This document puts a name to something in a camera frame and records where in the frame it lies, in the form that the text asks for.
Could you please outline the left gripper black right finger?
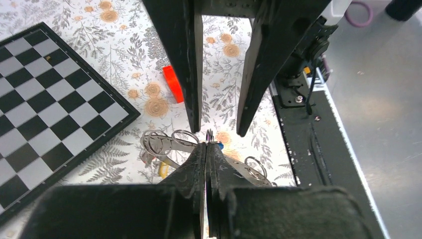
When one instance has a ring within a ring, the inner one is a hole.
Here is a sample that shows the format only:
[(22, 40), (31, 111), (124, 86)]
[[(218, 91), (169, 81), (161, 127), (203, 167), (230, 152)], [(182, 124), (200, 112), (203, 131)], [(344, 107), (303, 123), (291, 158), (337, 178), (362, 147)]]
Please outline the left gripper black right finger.
[(370, 239), (356, 200), (344, 189), (258, 187), (216, 143), (207, 145), (210, 234), (218, 239)]

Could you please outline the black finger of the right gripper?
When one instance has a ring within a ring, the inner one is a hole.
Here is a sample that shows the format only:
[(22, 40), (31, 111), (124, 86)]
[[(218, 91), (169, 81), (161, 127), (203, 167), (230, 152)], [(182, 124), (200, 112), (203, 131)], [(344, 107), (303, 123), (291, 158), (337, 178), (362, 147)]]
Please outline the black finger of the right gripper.
[(200, 0), (145, 0), (143, 4), (182, 89), (192, 133), (201, 128), (203, 21)]
[(294, 76), (328, 48), (322, 12), (328, 0), (263, 0), (245, 55), (236, 132), (244, 137), (261, 99), (281, 73)]

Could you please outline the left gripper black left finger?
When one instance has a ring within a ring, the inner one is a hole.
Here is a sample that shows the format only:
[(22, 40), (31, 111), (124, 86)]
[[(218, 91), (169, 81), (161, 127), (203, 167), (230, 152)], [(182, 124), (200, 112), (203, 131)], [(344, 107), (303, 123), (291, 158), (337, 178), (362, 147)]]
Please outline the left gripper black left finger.
[(51, 188), (32, 212), (22, 239), (200, 239), (203, 237), (206, 144), (158, 184)]

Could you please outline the large grey metal keyring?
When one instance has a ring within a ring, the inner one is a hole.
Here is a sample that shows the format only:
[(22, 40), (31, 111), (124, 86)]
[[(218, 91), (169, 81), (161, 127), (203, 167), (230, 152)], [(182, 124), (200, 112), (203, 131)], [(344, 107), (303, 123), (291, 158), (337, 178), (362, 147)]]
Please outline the large grey metal keyring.
[[(197, 136), (186, 130), (176, 130), (171, 136), (161, 130), (147, 130), (140, 138), (140, 143), (144, 147), (148, 160), (157, 158), (175, 169), (179, 168), (180, 164), (169, 157), (170, 153), (172, 151), (191, 153), (199, 142)], [(249, 156), (243, 161), (239, 161), (225, 154), (224, 158), (239, 172), (240, 176), (255, 186), (277, 186), (275, 182), (268, 180), (265, 167), (255, 157)]]

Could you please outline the yellow key tag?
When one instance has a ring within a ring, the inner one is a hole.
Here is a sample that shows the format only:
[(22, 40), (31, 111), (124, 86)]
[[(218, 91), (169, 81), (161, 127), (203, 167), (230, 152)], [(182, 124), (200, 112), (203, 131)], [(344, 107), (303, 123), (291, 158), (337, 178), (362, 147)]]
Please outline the yellow key tag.
[(158, 174), (162, 179), (165, 179), (169, 174), (170, 166), (167, 163), (160, 162)]

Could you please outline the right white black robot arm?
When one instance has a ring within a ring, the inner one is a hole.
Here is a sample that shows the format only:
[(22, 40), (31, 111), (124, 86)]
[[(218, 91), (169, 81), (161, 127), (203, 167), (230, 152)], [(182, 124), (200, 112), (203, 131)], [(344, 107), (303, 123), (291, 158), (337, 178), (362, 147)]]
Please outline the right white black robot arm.
[(253, 20), (245, 55), (236, 131), (245, 136), (270, 83), (297, 76), (324, 53), (348, 0), (146, 0), (146, 11), (181, 85), (190, 130), (200, 131), (203, 15)]

